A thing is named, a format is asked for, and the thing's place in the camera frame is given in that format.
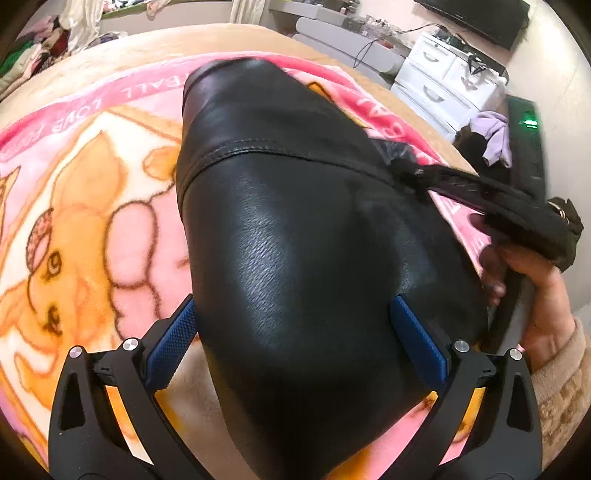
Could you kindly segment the right forearm beige sleeve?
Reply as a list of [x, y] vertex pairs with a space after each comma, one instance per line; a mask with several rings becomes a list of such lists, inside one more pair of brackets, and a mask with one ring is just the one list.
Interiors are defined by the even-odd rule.
[[542, 468], [554, 461], [573, 437], [590, 407], [590, 337], [574, 318], [567, 344], [532, 375], [542, 430]]

